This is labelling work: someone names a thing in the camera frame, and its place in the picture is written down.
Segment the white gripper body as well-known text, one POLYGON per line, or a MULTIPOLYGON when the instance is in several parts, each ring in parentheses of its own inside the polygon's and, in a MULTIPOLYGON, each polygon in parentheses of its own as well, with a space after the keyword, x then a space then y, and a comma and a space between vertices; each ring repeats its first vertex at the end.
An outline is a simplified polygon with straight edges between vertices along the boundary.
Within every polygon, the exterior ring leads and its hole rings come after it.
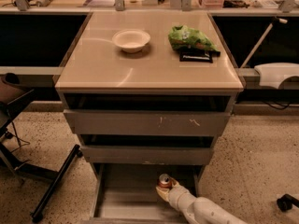
POLYGON ((177 186, 172 188, 168 194, 169 204, 181 213, 186 213, 187 209, 196 201, 185 187, 177 186))

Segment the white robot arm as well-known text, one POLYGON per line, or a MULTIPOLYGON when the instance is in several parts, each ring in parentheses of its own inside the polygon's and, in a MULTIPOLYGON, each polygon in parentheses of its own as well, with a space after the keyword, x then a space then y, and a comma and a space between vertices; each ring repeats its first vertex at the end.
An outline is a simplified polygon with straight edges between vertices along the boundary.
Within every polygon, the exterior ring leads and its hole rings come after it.
POLYGON ((158 177, 156 191, 190 224, 248 224, 205 197, 195 197, 168 174, 158 177))

